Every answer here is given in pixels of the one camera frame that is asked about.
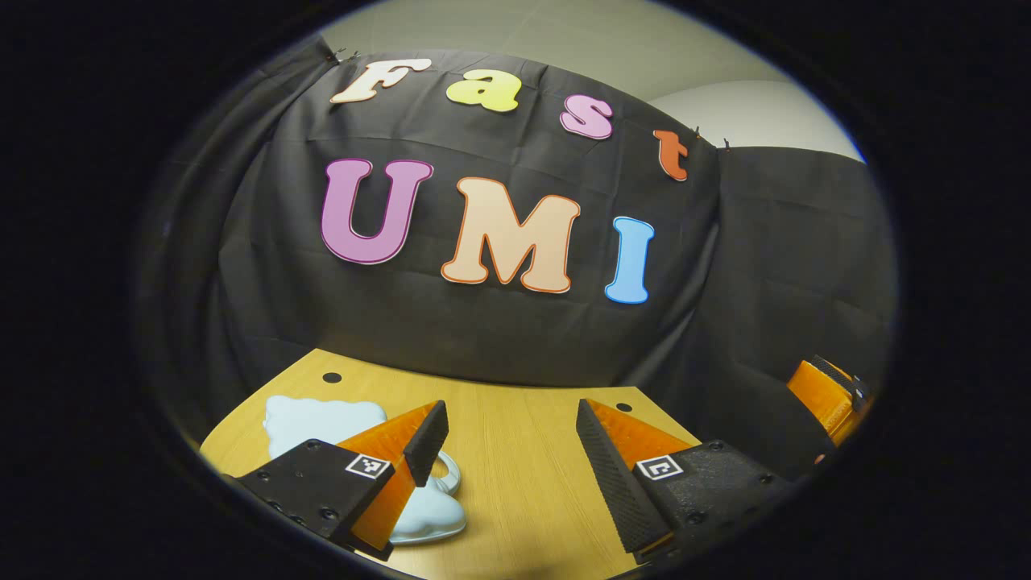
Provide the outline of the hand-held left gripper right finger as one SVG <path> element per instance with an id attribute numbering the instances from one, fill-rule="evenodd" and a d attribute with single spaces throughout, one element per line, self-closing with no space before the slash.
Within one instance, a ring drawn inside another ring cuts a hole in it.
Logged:
<path id="1" fill-rule="evenodd" d="M 623 550 L 640 565 L 696 557 L 794 488 L 725 441 L 692 445 L 596 400 L 579 400 L 577 433 Z"/>

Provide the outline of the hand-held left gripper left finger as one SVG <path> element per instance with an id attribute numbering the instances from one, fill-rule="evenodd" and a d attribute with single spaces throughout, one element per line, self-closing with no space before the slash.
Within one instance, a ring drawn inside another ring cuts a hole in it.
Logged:
<path id="1" fill-rule="evenodd" d="M 236 481 L 302 528 L 386 561 L 391 533 L 446 437 L 445 401 L 433 401 L 342 443 L 309 438 Z"/>

